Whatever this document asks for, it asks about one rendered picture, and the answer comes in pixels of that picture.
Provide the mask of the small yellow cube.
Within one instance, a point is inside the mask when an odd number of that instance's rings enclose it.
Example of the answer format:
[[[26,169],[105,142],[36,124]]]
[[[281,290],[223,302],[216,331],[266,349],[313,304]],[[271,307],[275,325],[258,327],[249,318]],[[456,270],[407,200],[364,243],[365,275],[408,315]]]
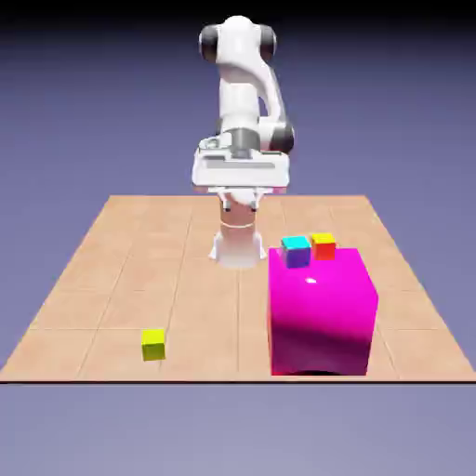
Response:
[[[144,329],[141,332],[141,351],[144,362],[165,359],[165,330]]]

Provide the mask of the large magenta box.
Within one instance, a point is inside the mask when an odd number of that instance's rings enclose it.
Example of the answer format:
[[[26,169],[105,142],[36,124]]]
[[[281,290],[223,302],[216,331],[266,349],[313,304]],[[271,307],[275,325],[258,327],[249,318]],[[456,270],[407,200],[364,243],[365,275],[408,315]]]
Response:
[[[268,269],[271,372],[365,375],[378,294],[359,251],[339,248],[331,260],[289,269],[272,248]]]

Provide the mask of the small red cube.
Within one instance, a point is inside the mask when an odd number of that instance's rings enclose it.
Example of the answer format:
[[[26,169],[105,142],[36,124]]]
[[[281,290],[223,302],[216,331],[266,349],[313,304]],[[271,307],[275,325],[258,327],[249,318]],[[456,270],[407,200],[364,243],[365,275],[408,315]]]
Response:
[[[315,260],[333,260],[336,240],[331,232],[316,232],[311,235],[312,254]]]

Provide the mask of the small blue cube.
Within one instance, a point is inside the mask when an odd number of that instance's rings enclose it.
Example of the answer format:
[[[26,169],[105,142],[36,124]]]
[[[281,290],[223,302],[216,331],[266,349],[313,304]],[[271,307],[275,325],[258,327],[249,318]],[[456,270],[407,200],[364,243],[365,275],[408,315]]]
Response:
[[[287,268],[303,268],[311,262],[311,244],[304,235],[285,236],[282,239],[282,253]]]

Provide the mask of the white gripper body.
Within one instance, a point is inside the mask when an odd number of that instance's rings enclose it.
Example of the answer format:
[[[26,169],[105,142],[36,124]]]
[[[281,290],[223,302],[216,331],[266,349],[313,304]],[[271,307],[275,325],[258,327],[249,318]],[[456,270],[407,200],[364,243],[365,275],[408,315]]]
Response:
[[[195,151],[192,184],[197,189],[285,189],[289,181],[289,156],[281,152],[252,150],[250,158],[233,158],[228,149]]]

